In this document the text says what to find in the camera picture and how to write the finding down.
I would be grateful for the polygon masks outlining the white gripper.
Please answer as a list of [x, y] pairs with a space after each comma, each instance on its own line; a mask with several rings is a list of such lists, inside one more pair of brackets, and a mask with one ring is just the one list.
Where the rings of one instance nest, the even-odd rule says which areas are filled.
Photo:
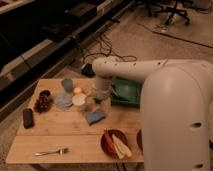
[[111, 94], [111, 78], [96, 77], [92, 85], [92, 95], [97, 104], [106, 100]]

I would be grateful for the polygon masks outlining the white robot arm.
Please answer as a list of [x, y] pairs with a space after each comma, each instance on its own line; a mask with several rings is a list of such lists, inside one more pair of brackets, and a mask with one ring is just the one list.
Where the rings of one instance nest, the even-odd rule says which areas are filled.
[[213, 64], [164, 59], [120, 62], [98, 58], [93, 94], [106, 99], [114, 77], [143, 84], [140, 98], [145, 171], [210, 171], [208, 113]]

